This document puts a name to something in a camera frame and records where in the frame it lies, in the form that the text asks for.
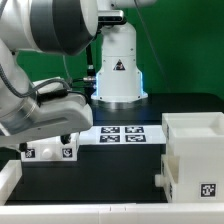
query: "robotic arm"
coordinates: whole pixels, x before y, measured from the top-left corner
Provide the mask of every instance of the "robotic arm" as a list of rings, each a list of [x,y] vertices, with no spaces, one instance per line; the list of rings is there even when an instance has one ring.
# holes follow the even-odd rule
[[[0,146],[80,132],[92,126],[92,112],[84,97],[73,94],[60,79],[41,84],[59,82],[61,92],[54,92],[53,100],[40,102],[40,86],[34,88],[17,65],[15,52],[76,55],[95,37],[99,11],[147,6],[155,1],[0,0]],[[102,68],[92,99],[129,104],[145,98],[136,67],[134,28],[128,23],[104,27],[102,34]],[[48,92],[55,90],[52,85]]]
[[[0,145],[89,129],[92,113],[84,97],[73,94],[62,80],[53,80],[48,83],[61,83],[63,93],[38,102],[38,88],[16,64],[14,52],[78,54],[96,34],[96,1],[2,0],[0,16]]]
[[[155,0],[98,0],[99,10],[115,14],[120,7],[141,7],[151,5]],[[136,31],[129,24],[115,25],[122,17],[106,21],[99,17],[106,26],[101,29],[102,67],[97,74],[97,91],[92,101],[110,109],[132,108],[144,103],[148,94],[143,91],[143,74],[136,66]]]

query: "black table surface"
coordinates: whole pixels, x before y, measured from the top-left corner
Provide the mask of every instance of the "black table surface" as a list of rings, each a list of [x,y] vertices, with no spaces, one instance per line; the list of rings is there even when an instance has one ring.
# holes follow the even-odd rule
[[[224,101],[212,94],[153,94],[136,108],[92,110],[96,126],[156,125],[162,113],[224,112]],[[7,205],[164,203],[163,189],[154,185],[164,152],[165,145],[92,145],[80,147],[77,162],[24,163]]]

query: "green wall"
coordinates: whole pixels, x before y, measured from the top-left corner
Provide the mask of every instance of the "green wall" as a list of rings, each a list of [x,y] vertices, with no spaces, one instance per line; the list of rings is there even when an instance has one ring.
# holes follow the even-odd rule
[[[214,93],[224,99],[224,1],[158,0],[141,9],[171,92]],[[137,64],[148,92],[167,92],[164,76],[153,57],[135,9],[125,10],[137,30]],[[92,44],[100,68],[100,43]],[[66,77],[62,57],[20,53],[18,62],[31,80]],[[67,57],[72,76],[85,75],[85,53]]]

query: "white platform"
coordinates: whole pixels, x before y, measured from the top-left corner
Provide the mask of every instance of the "white platform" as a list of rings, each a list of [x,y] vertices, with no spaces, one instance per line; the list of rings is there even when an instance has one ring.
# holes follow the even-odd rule
[[[21,153],[23,162],[77,161],[79,134],[71,134],[71,141],[66,145],[61,143],[59,136],[27,144],[27,150]]]
[[[0,206],[4,205],[8,200],[21,176],[22,168],[20,160],[10,160],[0,172]]]
[[[223,224],[224,204],[7,206],[1,224]]]

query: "robot cable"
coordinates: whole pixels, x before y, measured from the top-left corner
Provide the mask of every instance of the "robot cable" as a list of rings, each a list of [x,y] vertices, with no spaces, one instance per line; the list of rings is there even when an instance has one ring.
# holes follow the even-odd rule
[[[10,90],[10,92],[19,98],[28,97],[28,96],[32,95],[34,92],[37,92],[39,89],[43,88],[44,86],[47,86],[47,85],[49,85],[51,83],[55,83],[55,82],[61,83],[64,86],[64,88],[67,90],[71,89],[70,86],[68,85],[68,83],[65,82],[64,80],[50,79],[50,80],[47,80],[47,81],[42,82],[41,84],[35,86],[34,88],[32,88],[31,90],[29,90],[26,93],[20,93],[15,89],[15,87],[7,79],[1,64],[0,64],[0,77],[3,81],[3,83],[5,84],[5,86]]]
[[[163,75],[163,79],[164,79],[164,81],[165,81],[165,85],[166,85],[167,91],[170,92],[170,87],[169,87],[169,82],[168,82],[167,74],[166,74],[166,72],[164,71],[163,66],[162,66],[162,63],[161,63],[161,61],[160,61],[160,59],[159,59],[159,56],[158,56],[158,54],[157,54],[157,52],[156,52],[156,49],[155,49],[155,47],[154,47],[154,44],[153,44],[151,35],[150,35],[150,33],[149,33],[149,30],[148,30],[148,28],[147,28],[147,25],[146,25],[146,23],[145,23],[145,20],[144,20],[144,18],[143,18],[143,16],[142,16],[141,12],[140,12],[139,4],[138,4],[137,0],[134,0],[134,2],[135,2],[135,7],[136,7],[136,10],[137,10],[139,19],[141,20],[141,23],[142,23],[142,26],[143,26],[143,28],[144,28],[146,37],[147,37],[147,39],[148,39],[150,48],[152,49],[153,55],[154,55],[154,57],[155,57],[155,59],[156,59],[156,62],[157,62],[157,64],[158,64],[158,66],[159,66],[160,72],[161,72],[161,74]]]
[[[67,63],[66,63],[66,57],[65,57],[65,55],[63,55],[62,57],[63,57],[63,64],[64,64],[64,68],[65,68],[65,73],[66,73],[68,79],[71,80],[72,77],[71,77],[71,75],[68,71],[68,66],[67,66]]]

